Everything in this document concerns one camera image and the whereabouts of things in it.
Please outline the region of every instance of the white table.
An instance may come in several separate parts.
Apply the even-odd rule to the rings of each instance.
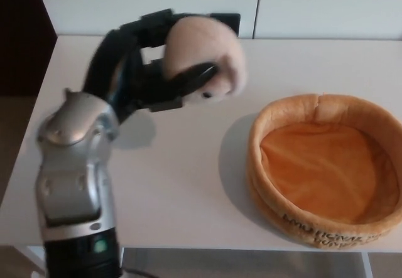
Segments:
[[[39,123],[80,90],[98,36],[60,36],[0,209],[0,245],[41,245],[34,200]],[[281,97],[351,94],[402,119],[402,43],[397,41],[242,40],[247,89],[219,104],[134,114],[109,161],[123,247],[314,250],[273,230],[244,186],[246,142],[257,112]],[[161,49],[145,51],[158,58]],[[402,225],[352,250],[402,252]]]

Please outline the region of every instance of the orange fabric lining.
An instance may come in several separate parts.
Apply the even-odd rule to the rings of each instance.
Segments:
[[[351,127],[292,124],[270,132],[260,147],[273,184],[302,210],[362,224],[391,214],[399,200],[388,155]]]

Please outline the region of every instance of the plush toy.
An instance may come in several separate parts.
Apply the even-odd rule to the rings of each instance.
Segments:
[[[198,63],[214,61],[220,72],[184,102],[220,101],[246,86],[246,60],[239,40],[224,23],[203,16],[177,22],[166,39],[163,69],[167,78]]]

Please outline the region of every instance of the black cable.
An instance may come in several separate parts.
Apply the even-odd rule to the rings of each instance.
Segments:
[[[133,269],[123,269],[125,272],[127,272],[128,274],[134,274],[134,275],[138,275],[141,277],[146,277],[146,278],[159,278],[158,276],[155,276],[153,274],[144,272],[142,270],[133,270]]]

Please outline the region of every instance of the green light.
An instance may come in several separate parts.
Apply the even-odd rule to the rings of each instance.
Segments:
[[[101,253],[107,250],[107,243],[104,240],[98,240],[95,243],[94,251],[95,253]]]

